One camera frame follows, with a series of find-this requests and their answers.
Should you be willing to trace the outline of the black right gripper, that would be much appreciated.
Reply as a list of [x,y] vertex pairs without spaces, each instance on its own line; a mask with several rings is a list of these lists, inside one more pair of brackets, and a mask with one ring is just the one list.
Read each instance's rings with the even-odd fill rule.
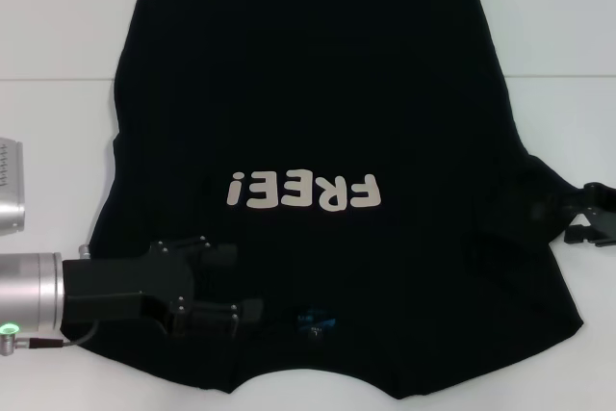
[[615,190],[601,183],[589,183],[583,191],[552,194],[530,209],[532,219],[573,219],[580,213],[589,225],[572,225],[565,230],[566,244],[615,245]]

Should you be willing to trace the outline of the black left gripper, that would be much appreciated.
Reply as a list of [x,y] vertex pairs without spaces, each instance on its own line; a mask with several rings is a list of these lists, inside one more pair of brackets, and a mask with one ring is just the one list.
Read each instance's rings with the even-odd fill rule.
[[256,326],[264,301],[194,301],[193,265],[233,267],[235,244],[205,235],[159,240],[140,257],[63,261],[63,324],[152,319],[169,335],[236,335]]

